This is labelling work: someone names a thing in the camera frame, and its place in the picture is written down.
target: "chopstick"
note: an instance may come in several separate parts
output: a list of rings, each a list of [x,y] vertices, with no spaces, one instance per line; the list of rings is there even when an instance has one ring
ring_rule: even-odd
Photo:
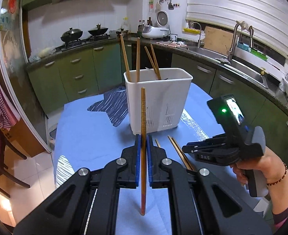
[[[160,144],[159,144],[159,142],[158,142],[158,139],[155,139],[155,142],[156,142],[156,144],[157,144],[157,147],[160,147],[160,148],[161,148],[161,146],[160,146]]]
[[[184,156],[183,156],[184,153],[182,154],[182,152],[180,151],[180,149],[179,149],[179,148],[177,147],[177,145],[174,143],[174,140],[173,140],[169,135],[168,135],[168,138],[169,138],[171,144],[173,145],[173,147],[175,148],[176,152],[178,153],[179,157],[181,158],[181,160],[182,160],[183,164],[185,165],[186,169],[194,170],[194,169],[192,168],[192,166],[190,165],[190,163],[186,161],[185,158],[187,158],[187,157],[185,156],[185,158],[184,158]]]
[[[140,38],[137,38],[137,82],[140,82]]]
[[[141,215],[146,211],[146,97],[145,88],[141,88]]]
[[[126,66],[126,78],[128,79],[129,82],[131,82],[128,57],[126,56],[126,47],[124,45],[124,40],[123,40],[123,37],[121,35],[120,35],[120,39],[121,39],[121,45],[122,45],[123,58],[125,60],[125,66]]]
[[[151,44],[151,52],[152,52],[152,54],[153,54],[153,58],[154,58],[154,62],[155,62],[155,68],[156,68],[157,78],[158,78],[159,80],[161,80],[162,78],[161,78],[161,76],[160,76],[159,67],[158,67],[156,55],[155,55],[154,48],[153,48],[153,45],[152,45],[152,44]]]
[[[148,51],[148,49],[147,49],[146,46],[145,46],[144,48],[145,48],[146,54],[147,54],[147,56],[148,56],[148,59],[149,59],[149,61],[151,62],[151,66],[153,67],[154,72],[155,72],[155,74],[157,75],[157,71],[156,71],[156,68],[155,68],[153,59],[151,58],[151,54],[149,53],[149,51]]]
[[[180,150],[182,156],[184,157],[185,161],[190,165],[192,170],[195,170],[194,167],[192,166],[190,160],[187,158],[187,156],[185,155],[185,153],[182,151],[182,148],[180,147],[180,145],[178,144],[178,142],[176,142],[176,139],[174,137],[171,137],[173,142],[176,144],[177,148]]]

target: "human arm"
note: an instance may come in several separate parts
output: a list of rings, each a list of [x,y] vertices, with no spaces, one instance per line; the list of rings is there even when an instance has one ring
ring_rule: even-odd
[[[247,177],[243,173],[243,169],[256,169],[262,171],[267,183],[275,183],[279,181],[284,173],[285,166],[280,157],[266,147],[264,156],[253,158],[250,160],[239,161],[231,165],[233,172],[239,182],[247,184]],[[281,182],[268,186],[272,201],[272,213],[278,215],[288,209],[288,170]]]

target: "green basket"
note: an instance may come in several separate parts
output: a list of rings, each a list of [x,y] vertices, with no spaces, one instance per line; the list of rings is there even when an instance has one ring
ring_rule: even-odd
[[[263,59],[264,61],[267,61],[267,60],[268,60],[268,57],[266,57],[265,55],[263,55],[262,53],[260,53],[260,52],[258,52],[258,51],[256,51],[256,50],[251,49],[250,52],[251,52],[253,55],[259,57],[260,59]]]

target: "window blind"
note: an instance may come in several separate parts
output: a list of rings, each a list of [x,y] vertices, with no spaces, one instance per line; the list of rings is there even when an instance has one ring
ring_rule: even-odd
[[[288,58],[286,0],[187,0],[186,19],[229,29],[244,20],[253,26],[257,40]]]

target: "table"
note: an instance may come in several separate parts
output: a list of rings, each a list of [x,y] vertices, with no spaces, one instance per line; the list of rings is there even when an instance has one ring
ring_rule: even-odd
[[[168,158],[183,164],[167,138],[168,135],[183,146],[187,142],[224,133],[207,107],[210,99],[207,93],[192,83],[178,126],[152,133],[153,140],[158,139]],[[134,145],[134,140],[126,108],[126,91],[123,88],[66,104],[58,123],[54,150],[56,186],[60,186],[82,167],[90,170],[103,168],[108,162],[119,158],[122,149]],[[259,202],[259,199],[249,196],[230,167],[196,162],[191,157],[189,159],[199,169],[207,168],[213,172],[251,208]],[[153,190],[147,186],[144,217],[140,215],[140,186],[137,189],[121,189],[116,234],[171,234],[167,189]]]

